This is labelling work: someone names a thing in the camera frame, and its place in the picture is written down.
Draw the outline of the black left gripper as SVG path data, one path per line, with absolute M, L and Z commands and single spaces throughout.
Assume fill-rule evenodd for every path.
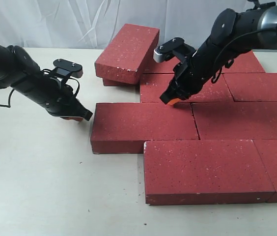
M 44 71 L 25 76 L 13 83 L 13 89 L 35 102 L 53 117 L 77 122 L 90 121 L 93 112 L 77 99 L 80 86 L 74 91 L 68 84 Z

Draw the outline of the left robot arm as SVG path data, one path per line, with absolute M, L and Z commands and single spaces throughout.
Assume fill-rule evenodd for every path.
M 53 65 L 53 70 L 41 69 L 24 48 L 0 45 L 0 89 L 11 87 L 53 117 L 90 120 L 93 113 L 77 99 L 79 89 L 67 84 L 82 77 L 82 65 L 65 59 Z

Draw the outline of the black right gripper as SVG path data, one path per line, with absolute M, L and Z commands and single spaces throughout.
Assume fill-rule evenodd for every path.
M 210 79 L 216 82 L 224 64 L 222 49 L 197 49 L 184 62 L 179 62 L 173 69 L 174 76 L 166 91 L 160 96 L 164 104 L 174 105 L 198 94 Z

